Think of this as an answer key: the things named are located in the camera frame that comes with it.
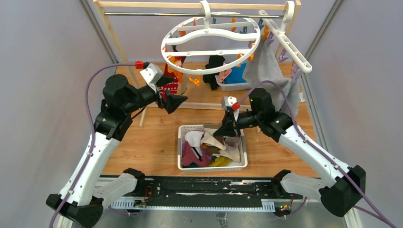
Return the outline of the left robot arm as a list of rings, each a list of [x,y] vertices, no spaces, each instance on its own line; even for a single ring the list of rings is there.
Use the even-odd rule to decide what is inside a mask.
[[[133,122],[133,112],[158,103],[167,113],[173,113],[186,96],[165,91],[162,97],[158,90],[149,86],[135,88],[126,76],[116,74],[106,80],[101,111],[90,119],[92,128],[88,146],[65,187],[50,194],[46,204],[59,215],[84,228],[93,227],[105,209],[125,194],[140,196],[145,192],[145,175],[128,168],[123,173],[96,189],[98,178],[112,152],[122,141]]]

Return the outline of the round white clip hanger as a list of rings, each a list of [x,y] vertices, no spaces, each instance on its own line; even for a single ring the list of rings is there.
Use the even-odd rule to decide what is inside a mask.
[[[212,5],[202,0],[201,13],[206,17],[187,17],[187,20],[173,27],[163,38],[161,54],[174,71],[190,75],[218,73],[242,64],[254,54],[261,41],[261,29],[252,18],[210,17],[210,14],[240,14],[229,11],[212,11]],[[235,55],[226,64],[205,69],[186,68],[179,64],[179,57],[200,60],[209,57]]]

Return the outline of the pink clothespin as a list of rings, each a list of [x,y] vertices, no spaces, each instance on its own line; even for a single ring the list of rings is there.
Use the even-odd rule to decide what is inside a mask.
[[[217,82],[218,82],[218,83],[222,83],[222,82],[228,77],[228,75],[229,75],[231,72],[232,72],[232,69],[231,69],[231,68],[219,72],[218,78],[217,78]]]

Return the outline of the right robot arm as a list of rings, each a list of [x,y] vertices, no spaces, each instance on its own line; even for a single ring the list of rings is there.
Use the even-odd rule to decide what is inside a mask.
[[[271,95],[264,88],[256,88],[249,94],[251,110],[241,112],[237,99],[225,96],[221,101],[224,118],[214,131],[215,136],[238,136],[242,129],[258,127],[272,138],[298,155],[319,178],[298,175],[282,170],[272,178],[272,193],[283,198],[297,194],[320,201],[333,215],[343,217],[365,193],[366,172],[337,159],[293,122],[286,113],[276,111]]]

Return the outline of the brown beige patterned sock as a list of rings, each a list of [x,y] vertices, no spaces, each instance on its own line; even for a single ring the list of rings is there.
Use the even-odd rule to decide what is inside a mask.
[[[240,162],[240,142],[240,139],[237,137],[225,137],[225,149],[219,150],[220,156],[230,158],[234,162]]]

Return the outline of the purple striped sock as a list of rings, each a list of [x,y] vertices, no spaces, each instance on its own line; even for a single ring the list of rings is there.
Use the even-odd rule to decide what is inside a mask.
[[[180,156],[180,164],[183,167],[187,167],[192,163],[195,163],[198,167],[206,167],[211,161],[212,156],[207,154],[204,149],[201,149],[201,158],[195,153],[195,147],[191,147],[188,141],[182,144],[182,154]]]

